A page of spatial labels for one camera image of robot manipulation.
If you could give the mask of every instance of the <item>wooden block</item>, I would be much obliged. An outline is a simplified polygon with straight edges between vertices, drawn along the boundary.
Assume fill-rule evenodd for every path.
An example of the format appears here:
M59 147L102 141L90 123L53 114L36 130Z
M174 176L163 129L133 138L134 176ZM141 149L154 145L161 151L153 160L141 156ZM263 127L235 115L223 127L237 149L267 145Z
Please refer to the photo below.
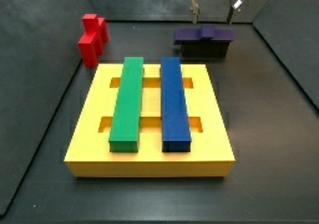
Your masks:
M190 152L191 132L179 57L161 60L162 151Z
M146 64L138 153L110 151L123 64L101 64L66 154L78 177L226 176L235 156L205 64L183 64L191 152L162 152L161 65Z
M143 57L126 57L109 142L113 152L138 152Z

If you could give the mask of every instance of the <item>gray wall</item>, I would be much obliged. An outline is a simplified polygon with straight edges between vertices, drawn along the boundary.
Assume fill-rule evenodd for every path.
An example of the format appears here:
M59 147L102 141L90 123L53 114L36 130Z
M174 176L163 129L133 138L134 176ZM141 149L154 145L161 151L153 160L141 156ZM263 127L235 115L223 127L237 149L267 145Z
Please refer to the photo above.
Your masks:
M246 0L234 22L254 22L267 0ZM97 12L113 21L191 21L191 0L90 0ZM199 21L226 22L230 0L198 0Z
M319 107L319 0L271 0L254 26Z
M87 0L0 0L0 215L78 68L91 11Z

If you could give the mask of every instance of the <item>dark blue block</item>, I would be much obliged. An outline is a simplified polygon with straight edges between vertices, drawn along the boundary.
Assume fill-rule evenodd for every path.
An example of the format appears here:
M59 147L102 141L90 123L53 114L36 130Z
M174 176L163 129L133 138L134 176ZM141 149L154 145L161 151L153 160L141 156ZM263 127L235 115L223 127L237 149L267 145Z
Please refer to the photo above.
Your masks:
M162 151L190 152L191 131L178 57L161 60Z

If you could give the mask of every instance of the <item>gray floor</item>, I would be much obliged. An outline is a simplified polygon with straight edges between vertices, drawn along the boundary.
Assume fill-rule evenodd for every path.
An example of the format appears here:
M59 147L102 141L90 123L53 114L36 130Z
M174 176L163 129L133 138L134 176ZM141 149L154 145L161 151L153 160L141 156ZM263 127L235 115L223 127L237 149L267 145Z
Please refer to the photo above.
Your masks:
M106 62L179 55L178 27L110 23ZM94 69L79 67L7 223L89 220L319 221L319 119L251 25L237 25L227 59L207 63L237 163L226 178L74 178L63 163Z

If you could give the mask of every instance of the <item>yellow base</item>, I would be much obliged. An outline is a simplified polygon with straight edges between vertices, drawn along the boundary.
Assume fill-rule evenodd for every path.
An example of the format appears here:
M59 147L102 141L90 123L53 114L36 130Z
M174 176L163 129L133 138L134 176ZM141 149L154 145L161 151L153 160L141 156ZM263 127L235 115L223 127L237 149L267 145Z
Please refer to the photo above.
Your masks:
M205 64L182 66L193 132L190 153L162 152L161 65L145 65L139 153L113 153L107 142L122 64L101 64L66 154L75 176L225 176L235 156Z

